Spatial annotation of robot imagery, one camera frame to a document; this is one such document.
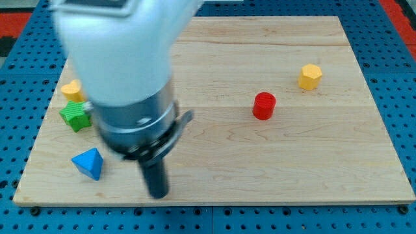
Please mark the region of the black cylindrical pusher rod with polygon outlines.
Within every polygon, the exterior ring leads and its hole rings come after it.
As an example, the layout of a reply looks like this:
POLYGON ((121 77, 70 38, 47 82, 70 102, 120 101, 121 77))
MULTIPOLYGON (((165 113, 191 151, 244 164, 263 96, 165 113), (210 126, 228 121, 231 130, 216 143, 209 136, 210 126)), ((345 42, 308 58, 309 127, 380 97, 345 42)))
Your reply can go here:
POLYGON ((155 162, 139 162, 148 193, 152 198, 160 199, 165 197, 169 192, 168 176, 163 159, 157 159, 155 162))

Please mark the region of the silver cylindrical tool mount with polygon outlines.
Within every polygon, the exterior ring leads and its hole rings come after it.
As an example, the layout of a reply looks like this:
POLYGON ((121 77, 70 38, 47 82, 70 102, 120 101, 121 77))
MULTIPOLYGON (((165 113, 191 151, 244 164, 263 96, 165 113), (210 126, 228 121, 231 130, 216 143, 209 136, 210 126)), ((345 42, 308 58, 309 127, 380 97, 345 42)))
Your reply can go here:
POLYGON ((194 118, 193 110, 179 115, 171 81, 128 105, 112 107, 87 101, 83 110, 92 116, 99 135, 112 151, 143 167, 161 162, 194 118))

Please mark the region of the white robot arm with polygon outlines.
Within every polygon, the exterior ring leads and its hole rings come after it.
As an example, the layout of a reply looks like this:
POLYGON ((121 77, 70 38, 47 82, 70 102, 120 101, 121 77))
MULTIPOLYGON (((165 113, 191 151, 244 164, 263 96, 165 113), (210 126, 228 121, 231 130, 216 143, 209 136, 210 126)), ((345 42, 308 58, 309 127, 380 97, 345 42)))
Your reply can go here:
POLYGON ((154 198, 164 157, 194 113, 179 113, 170 50, 202 0, 53 1, 52 16, 104 143, 136 161, 154 198))

